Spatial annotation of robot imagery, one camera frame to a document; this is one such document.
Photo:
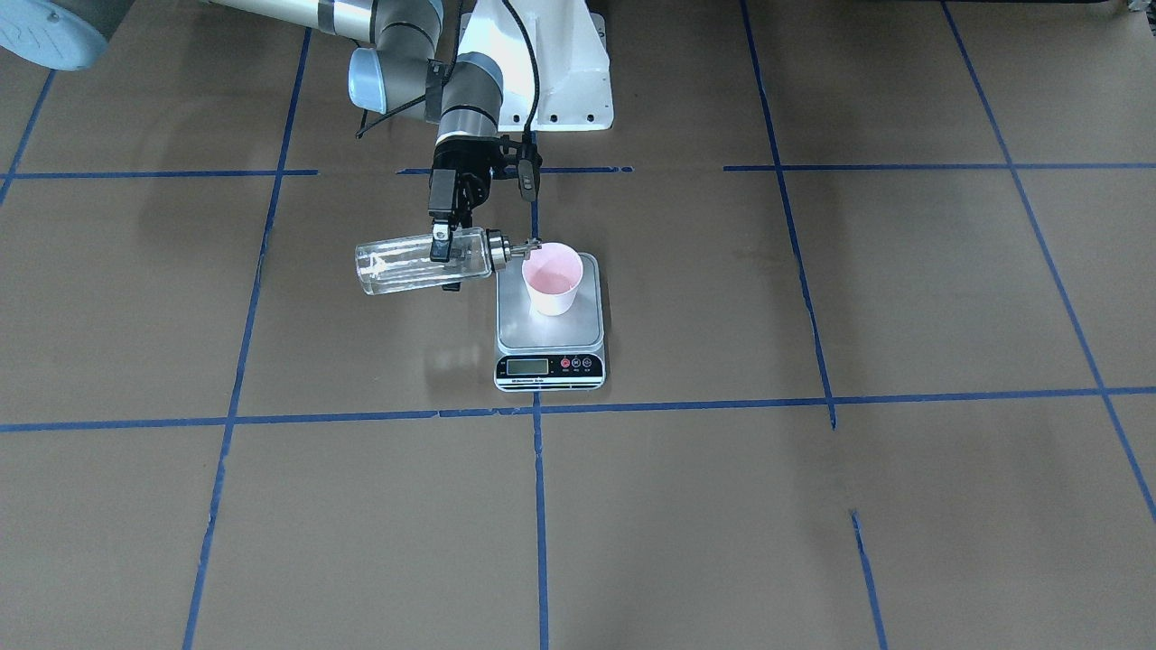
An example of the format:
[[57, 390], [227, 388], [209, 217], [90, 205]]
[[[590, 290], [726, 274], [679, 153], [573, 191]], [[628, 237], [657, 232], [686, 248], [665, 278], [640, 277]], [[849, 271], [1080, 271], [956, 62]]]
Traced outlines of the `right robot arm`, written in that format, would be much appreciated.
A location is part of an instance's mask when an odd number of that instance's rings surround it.
[[50, 123], [62, 164], [83, 172], [177, 172], [234, 163], [286, 180], [309, 38], [351, 49], [341, 91], [371, 125], [433, 125], [429, 226], [355, 248], [368, 295], [458, 291], [512, 258], [473, 213], [507, 169], [501, 69], [473, 53], [438, 60], [457, 16], [442, 1], [5, 1], [3, 74], [37, 66], [62, 90]]

